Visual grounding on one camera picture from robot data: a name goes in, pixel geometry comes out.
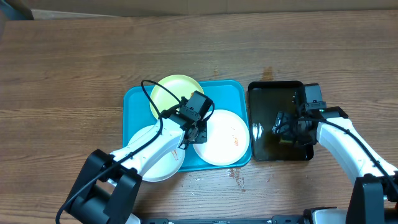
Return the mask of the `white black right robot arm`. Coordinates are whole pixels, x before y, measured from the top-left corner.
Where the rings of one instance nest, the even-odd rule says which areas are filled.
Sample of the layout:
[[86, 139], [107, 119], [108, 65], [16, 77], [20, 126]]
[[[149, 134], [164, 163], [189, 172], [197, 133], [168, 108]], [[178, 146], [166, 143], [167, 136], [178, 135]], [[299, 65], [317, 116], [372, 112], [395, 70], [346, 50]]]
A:
[[302, 144], [319, 144], [336, 159], [353, 185], [348, 208], [306, 209], [301, 223], [397, 223], [397, 168], [355, 130], [340, 107], [278, 112], [272, 133]]

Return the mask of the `green yellow scrub sponge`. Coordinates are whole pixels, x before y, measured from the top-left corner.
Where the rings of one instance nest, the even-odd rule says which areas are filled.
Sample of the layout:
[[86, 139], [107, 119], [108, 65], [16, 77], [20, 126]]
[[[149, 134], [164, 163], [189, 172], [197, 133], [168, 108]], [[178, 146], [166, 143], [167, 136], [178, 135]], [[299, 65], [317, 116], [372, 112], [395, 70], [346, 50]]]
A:
[[281, 140], [279, 141], [279, 144], [293, 144], [293, 140], [281, 139]]

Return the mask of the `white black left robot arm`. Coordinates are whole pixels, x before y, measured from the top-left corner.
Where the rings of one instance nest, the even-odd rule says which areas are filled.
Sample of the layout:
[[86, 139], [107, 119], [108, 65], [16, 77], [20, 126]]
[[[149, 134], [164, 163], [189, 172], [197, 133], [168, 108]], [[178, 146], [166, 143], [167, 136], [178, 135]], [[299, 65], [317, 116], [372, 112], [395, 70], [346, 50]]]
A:
[[132, 208], [144, 174], [166, 154], [204, 142], [206, 121], [172, 115], [160, 118], [126, 147], [110, 154], [95, 150], [86, 159], [55, 221], [67, 212], [81, 223], [140, 223]]

